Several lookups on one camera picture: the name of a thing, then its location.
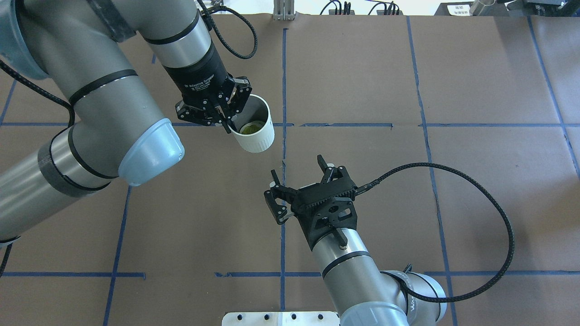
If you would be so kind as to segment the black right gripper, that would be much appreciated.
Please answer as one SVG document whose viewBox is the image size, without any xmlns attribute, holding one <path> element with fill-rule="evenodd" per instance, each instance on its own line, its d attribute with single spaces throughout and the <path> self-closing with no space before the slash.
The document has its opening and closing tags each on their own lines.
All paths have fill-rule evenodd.
<svg viewBox="0 0 580 326">
<path fill-rule="evenodd" d="M 283 186 L 276 170 L 271 170 L 273 181 L 265 190 L 266 204 L 278 225 L 296 217 L 310 250 L 326 235 L 339 228 L 356 229 L 357 214 L 353 202 L 357 186 L 344 166 L 334 166 L 317 155 L 323 172 L 319 183 L 294 189 Z"/>
</svg>

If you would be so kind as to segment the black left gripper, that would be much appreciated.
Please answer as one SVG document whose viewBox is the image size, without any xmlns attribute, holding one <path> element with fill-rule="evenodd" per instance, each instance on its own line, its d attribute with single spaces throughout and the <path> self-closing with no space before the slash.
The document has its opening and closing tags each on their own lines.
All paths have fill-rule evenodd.
<svg viewBox="0 0 580 326">
<path fill-rule="evenodd" d="M 176 105 L 178 119 L 203 126 L 222 124 L 232 132 L 231 119 L 244 112 L 252 86 L 247 77 L 234 78 L 226 71 L 214 44 L 199 62 L 165 70 L 182 94 Z"/>
</svg>

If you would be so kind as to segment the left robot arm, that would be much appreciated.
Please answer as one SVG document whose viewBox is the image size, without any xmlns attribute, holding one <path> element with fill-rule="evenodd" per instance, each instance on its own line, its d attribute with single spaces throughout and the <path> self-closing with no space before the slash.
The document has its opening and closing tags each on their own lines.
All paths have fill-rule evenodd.
<svg viewBox="0 0 580 326">
<path fill-rule="evenodd" d="M 181 120 L 234 131 L 251 93 L 234 78 L 192 0 L 3 0 L 1 66 L 51 78 L 70 126 L 1 175 L 1 246 L 121 177 L 138 186 L 180 161 L 184 147 L 119 44 L 139 34 L 178 87 Z"/>
</svg>

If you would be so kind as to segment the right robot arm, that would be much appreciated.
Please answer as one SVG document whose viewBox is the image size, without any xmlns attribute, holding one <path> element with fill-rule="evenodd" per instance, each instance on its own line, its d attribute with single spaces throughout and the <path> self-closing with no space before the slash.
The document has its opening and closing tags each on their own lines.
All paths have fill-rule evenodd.
<svg viewBox="0 0 580 326">
<path fill-rule="evenodd" d="M 281 184 L 275 170 L 264 197 L 274 220 L 296 217 L 342 326 L 435 326 L 445 316 L 443 287 L 405 270 L 380 270 L 357 232 L 358 187 L 344 166 L 317 161 L 323 177 L 301 188 Z"/>
</svg>

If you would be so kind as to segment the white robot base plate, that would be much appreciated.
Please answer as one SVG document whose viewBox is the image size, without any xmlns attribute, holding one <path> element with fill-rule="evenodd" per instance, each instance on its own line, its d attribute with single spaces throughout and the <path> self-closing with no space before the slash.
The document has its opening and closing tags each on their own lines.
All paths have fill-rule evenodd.
<svg viewBox="0 0 580 326">
<path fill-rule="evenodd" d="M 231 312 L 222 326 L 339 326 L 340 318 L 332 311 Z"/>
</svg>

